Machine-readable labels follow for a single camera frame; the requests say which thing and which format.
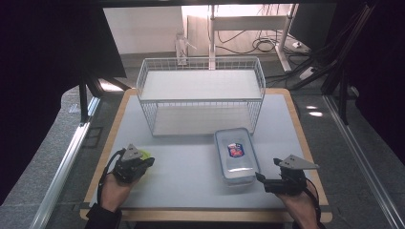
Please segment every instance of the human hand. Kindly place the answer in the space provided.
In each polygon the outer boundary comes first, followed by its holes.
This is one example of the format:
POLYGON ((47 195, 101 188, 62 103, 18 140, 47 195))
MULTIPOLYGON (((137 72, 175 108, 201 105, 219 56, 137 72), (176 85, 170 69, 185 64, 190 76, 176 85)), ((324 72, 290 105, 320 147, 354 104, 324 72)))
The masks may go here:
MULTIPOLYGON (((312 194, 318 198, 316 189, 313 184, 307 180, 308 189, 312 194)), ((302 192, 297 196, 287 196, 276 194, 285 205, 291 217, 298 223, 302 229, 317 229, 317 220, 315 206, 311 198, 302 192)))
POLYGON ((139 179, 132 183, 120 182, 113 174, 105 177, 104 185, 101 192, 101 207, 115 212, 119 206, 128 198, 132 187, 137 184, 139 179))

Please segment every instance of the wrist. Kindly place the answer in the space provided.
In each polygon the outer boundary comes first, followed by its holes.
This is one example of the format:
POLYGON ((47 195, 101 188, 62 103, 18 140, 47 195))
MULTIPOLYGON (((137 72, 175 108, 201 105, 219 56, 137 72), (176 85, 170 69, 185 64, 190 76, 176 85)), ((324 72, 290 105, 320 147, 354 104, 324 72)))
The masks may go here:
POLYGON ((318 225, 317 225, 316 221, 304 219, 304 220, 298 220, 297 223, 301 229, 318 229, 318 225))
POLYGON ((104 208, 105 210, 108 210, 112 213, 116 212, 118 207, 116 204, 113 204, 111 202, 102 202, 100 205, 102 208, 104 208))

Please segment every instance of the white wire basket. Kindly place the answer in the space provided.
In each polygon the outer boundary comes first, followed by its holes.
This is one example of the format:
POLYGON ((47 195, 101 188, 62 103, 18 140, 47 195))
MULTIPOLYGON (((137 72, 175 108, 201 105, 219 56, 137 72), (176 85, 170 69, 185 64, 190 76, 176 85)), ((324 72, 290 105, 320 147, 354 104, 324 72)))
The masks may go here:
POLYGON ((266 83, 257 57, 144 59, 138 98, 152 135, 256 128, 266 83))

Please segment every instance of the clear plastic box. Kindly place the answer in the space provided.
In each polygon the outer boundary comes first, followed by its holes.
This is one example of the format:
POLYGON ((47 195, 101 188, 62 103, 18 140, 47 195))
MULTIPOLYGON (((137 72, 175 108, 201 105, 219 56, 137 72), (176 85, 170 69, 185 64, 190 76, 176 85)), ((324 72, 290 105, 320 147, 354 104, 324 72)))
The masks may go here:
POLYGON ((260 173, 250 134, 246 128, 220 130, 214 134, 224 181, 229 186, 247 185, 260 173))

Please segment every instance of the gray floor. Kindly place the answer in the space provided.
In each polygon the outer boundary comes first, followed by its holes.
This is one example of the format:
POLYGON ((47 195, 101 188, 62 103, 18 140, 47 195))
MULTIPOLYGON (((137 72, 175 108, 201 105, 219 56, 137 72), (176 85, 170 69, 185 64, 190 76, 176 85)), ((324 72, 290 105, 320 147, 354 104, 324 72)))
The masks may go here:
MULTIPOLYGON (((165 57, 173 56, 173 53, 123 55, 122 61, 128 79, 122 81, 134 87, 141 60, 144 57, 156 55, 165 57)), ((275 57, 263 56, 261 62, 265 75, 281 73, 280 64, 275 57)), ((321 166, 319 175, 333 211, 333 220, 326 226, 335 229, 391 228, 354 160, 348 144, 339 132, 325 99, 320 94, 319 87, 323 80, 324 77, 291 94, 296 103, 314 161, 321 166), (318 112, 322 116, 314 116, 310 112, 318 112)), ((288 84, 292 85, 298 81, 298 77, 294 77, 288 81, 288 84)), ((284 82, 275 87, 284 87, 284 82)), ((81 146, 47 228, 84 227, 86 221, 81 219, 78 214, 79 205, 86 195, 122 96, 123 92, 107 92, 101 98, 95 119, 81 146)), ((403 215, 405 212, 405 176, 403 176, 405 168, 361 116, 354 102, 355 99, 348 102, 349 127, 393 199, 398 212, 403 215)), ((5 203, 0 207, 0 228, 29 228, 78 126, 79 113, 70 113, 72 105, 77 103, 78 88, 71 89, 64 94, 62 109, 47 138, 5 203)), ((265 226, 267 225, 253 225, 250 228, 265 228, 265 226)), ((127 225, 122 223, 121 228, 127 228, 127 225)))

